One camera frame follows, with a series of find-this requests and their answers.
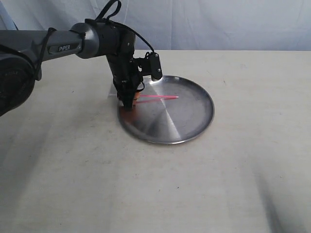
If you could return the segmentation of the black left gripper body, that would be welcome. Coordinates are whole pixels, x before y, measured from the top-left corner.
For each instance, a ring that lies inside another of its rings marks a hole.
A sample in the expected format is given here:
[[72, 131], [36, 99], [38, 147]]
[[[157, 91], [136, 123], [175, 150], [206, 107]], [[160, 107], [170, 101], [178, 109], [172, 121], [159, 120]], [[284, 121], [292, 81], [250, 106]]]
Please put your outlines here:
[[120, 100], [133, 100], [142, 82], [142, 75], [134, 61], [133, 54], [129, 52], [106, 56]]

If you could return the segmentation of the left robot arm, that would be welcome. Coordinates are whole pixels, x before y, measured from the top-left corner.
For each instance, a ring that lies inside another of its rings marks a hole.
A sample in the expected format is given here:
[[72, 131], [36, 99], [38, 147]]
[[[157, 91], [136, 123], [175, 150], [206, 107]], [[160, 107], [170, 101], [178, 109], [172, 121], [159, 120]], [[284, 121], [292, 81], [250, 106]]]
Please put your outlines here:
[[0, 32], [0, 114], [22, 105], [42, 78], [42, 63], [75, 54], [105, 56], [117, 96], [132, 109], [142, 75], [134, 63], [135, 33], [112, 22], [87, 19], [69, 31], [2, 30]]

